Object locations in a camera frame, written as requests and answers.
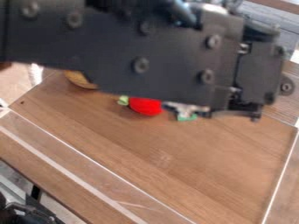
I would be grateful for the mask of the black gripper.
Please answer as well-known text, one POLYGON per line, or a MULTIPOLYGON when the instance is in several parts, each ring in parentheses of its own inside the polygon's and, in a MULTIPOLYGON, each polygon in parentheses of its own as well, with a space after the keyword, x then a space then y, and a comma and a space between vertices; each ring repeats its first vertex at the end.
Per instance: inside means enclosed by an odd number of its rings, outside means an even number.
POLYGON ((283 74, 285 49, 276 43, 279 30, 245 23, 229 93, 210 114, 245 116, 259 120, 264 106, 295 91, 293 81, 283 74))

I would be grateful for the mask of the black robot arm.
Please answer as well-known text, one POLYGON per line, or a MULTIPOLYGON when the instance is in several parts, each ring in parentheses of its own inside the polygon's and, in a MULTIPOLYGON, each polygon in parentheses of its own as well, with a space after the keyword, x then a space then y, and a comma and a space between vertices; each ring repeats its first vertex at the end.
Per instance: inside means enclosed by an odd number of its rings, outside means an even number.
POLYGON ((0 0, 0 63, 78 72, 181 118, 260 118, 295 91, 280 31, 244 0, 0 0))

